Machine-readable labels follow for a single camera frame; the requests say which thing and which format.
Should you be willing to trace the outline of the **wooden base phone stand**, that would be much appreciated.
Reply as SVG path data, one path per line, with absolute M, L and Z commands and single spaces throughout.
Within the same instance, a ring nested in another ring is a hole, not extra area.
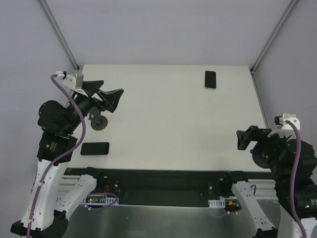
M 89 120 L 91 121 L 91 128 L 96 131 L 105 129 L 108 124 L 107 118 L 102 116 L 101 112 L 96 107 L 91 109 Z

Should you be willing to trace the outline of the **silver-edged black phone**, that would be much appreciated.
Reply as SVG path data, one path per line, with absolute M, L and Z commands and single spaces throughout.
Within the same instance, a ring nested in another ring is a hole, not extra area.
M 206 89 L 216 89 L 216 72 L 215 71 L 205 71 L 205 83 Z

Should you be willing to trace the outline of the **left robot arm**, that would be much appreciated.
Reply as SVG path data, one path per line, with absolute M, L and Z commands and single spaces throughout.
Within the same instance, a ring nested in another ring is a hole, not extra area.
M 84 93 L 68 93 L 69 106 L 47 101 L 39 108 L 38 126 L 43 130 L 37 153 L 38 167 L 32 190 L 22 218 L 11 225 L 10 231 L 28 238 L 60 238 L 66 231 L 74 210 L 89 193 L 104 193 L 103 171 L 84 169 L 77 183 L 58 202 L 57 193 L 72 153 L 86 134 L 85 117 L 91 109 L 113 113 L 124 92 L 122 88 L 102 91 L 102 80 L 83 82 Z

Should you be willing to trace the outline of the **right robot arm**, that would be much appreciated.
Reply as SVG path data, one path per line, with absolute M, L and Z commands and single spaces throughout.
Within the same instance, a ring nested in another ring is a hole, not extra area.
M 317 158 L 313 146 L 300 139 L 298 129 L 291 132 L 296 138 L 272 135 L 271 129 L 250 126 L 237 134 L 238 150 L 246 150 L 250 142 L 253 161 L 270 169 L 275 181 L 275 194 L 280 207 L 280 223 L 276 228 L 257 202 L 243 171 L 227 172 L 213 185 L 220 197 L 235 196 L 254 227 L 256 238 L 309 238 L 317 226 L 317 185 L 312 180 Z

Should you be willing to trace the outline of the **right aluminium frame post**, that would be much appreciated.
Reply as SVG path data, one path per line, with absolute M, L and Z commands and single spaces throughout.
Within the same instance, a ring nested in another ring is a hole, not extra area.
M 299 3 L 299 0 L 290 0 L 287 4 L 285 10 L 283 11 L 281 17 L 279 18 L 277 24 L 275 25 L 273 31 L 271 32 L 270 36 L 268 37 L 267 41 L 265 42 L 260 54 L 258 55 L 255 63 L 250 68 L 251 75 L 254 75 L 257 71 L 258 67 L 260 66 L 261 62 L 265 58 L 266 54 L 268 53 L 270 47 L 274 43 L 275 39 L 277 38 L 278 34 L 282 30 L 284 24 L 290 17 L 291 13 L 294 11 L 296 5 Z

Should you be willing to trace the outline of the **aluminium frame post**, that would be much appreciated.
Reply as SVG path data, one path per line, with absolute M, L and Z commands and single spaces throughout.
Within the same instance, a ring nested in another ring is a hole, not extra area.
M 77 63 L 54 15 L 51 11 L 46 0 L 37 0 L 39 7 L 41 8 L 45 18 L 47 19 L 50 27 L 52 28 L 53 33 L 56 36 L 57 41 L 59 42 L 61 48 L 63 49 L 68 61 L 71 63 L 72 67 L 76 70 L 80 69 L 80 65 Z
M 270 36 L 268 37 L 267 41 L 265 42 L 260 54 L 258 55 L 255 63 L 250 68 L 251 75 L 254 75 L 257 71 L 258 67 L 260 66 L 261 62 L 265 58 L 266 54 L 268 53 L 270 47 L 274 43 L 275 39 L 277 38 L 278 34 L 282 30 L 284 24 L 290 17 L 291 13 L 294 11 L 296 5 L 299 3 L 299 0 L 290 0 L 287 4 L 285 10 L 283 11 L 281 17 L 279 18 L 277 24 L 275 25 L 273 31 L 271 32 Z

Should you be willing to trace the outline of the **left aluminium frame post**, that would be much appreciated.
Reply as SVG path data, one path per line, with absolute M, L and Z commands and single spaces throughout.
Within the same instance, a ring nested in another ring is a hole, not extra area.
M 68 61 L 71 63 L 72 67 L 76 70 L 80 69 L 80 65 L 77 63 L 54 15 L 51 11 L 46 0 L 37 0 L 39 7 L 41 8 L 45 18 L 47 19 L 50 27 L 52 28 L 53 33 L 56 36 L 57 41 L 59 42 L 61 48 L 63 49 Z

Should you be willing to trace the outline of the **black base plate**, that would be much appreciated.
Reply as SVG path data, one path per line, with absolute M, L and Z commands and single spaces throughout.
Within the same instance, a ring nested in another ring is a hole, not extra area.
M 230 187 L 225 171 L 104 169 L 93 193 L 113 193 L 120 205 L 207 207 Z

